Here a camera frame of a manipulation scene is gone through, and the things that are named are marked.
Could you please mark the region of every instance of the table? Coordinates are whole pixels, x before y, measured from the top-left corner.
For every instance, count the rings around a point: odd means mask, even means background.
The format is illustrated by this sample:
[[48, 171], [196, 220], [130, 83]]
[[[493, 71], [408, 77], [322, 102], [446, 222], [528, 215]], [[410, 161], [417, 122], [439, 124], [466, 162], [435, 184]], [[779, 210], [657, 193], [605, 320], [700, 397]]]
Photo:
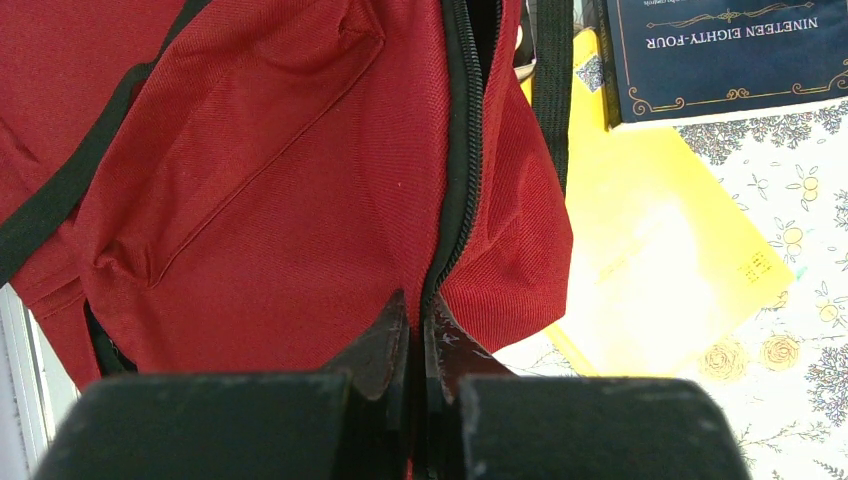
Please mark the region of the table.
[[[797, 279], [680, 376], [722, 407], [754, 479], [848, 480], [848, 100], [678, 132]], [[495, 357], [575, 375], [544, 333]]]

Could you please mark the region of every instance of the red backpack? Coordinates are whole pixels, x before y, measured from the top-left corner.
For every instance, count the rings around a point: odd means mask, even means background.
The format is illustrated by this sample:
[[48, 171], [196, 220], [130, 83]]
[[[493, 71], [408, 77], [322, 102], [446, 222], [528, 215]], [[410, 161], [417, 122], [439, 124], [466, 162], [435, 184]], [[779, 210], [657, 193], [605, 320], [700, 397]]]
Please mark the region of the red backpack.
[[544, 328], [571, 251], [547, 4], [537, 121], [520, 0], [3, 2], [0, 285], [80, 387], [316, 368], [398, 288], [490, 350]]

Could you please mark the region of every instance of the backpack strap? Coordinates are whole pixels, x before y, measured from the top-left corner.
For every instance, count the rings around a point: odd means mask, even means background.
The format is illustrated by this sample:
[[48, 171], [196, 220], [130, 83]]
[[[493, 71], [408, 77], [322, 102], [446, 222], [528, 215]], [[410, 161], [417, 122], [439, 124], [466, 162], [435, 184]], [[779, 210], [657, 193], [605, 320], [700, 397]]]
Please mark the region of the backpack strap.
[[530, 0], [536, 4], [536, 73], [533, 111], [565, 195], [568, 174], [568, 117], [574, 57], [573, 0]]
[[156, 58], [132, 67], [124, 75], [71, 157], [0, 225], [0, 286], [9, 282], [77, 206], [130, 109], [134, 87], [150, 76], [168, 45], [210, 1], [186, 1]]

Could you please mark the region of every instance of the zipper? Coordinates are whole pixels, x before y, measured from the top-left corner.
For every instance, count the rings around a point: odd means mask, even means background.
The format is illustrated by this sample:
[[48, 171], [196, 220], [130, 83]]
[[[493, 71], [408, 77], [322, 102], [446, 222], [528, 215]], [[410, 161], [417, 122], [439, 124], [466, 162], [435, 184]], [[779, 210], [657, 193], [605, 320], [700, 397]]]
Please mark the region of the zipper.
[[[483, 72], [472, 28], [468, 2], [442, 0], [450, 78], [447, 191], [439, 220], [439, 241], [421, 296], [421, 318], [426, 318], [436, 292], [459, 261], [471, 238], [483, 177], [483, 94], [488, 71]], [[502, 0], [477, 2], [494, 8], [495, 49], [502, 19]]]

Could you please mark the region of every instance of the front pocket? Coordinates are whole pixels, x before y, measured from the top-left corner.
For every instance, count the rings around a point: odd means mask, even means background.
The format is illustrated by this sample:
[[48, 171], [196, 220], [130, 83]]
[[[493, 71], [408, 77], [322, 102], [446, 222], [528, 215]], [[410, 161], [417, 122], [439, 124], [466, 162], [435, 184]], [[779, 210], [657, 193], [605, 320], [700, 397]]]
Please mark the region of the front pocket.
[[225, 0], [198, 15], [145, 84], [81, 206], [87, 260], [156, 285], [367, 70], [383, 45], [369, 8]]

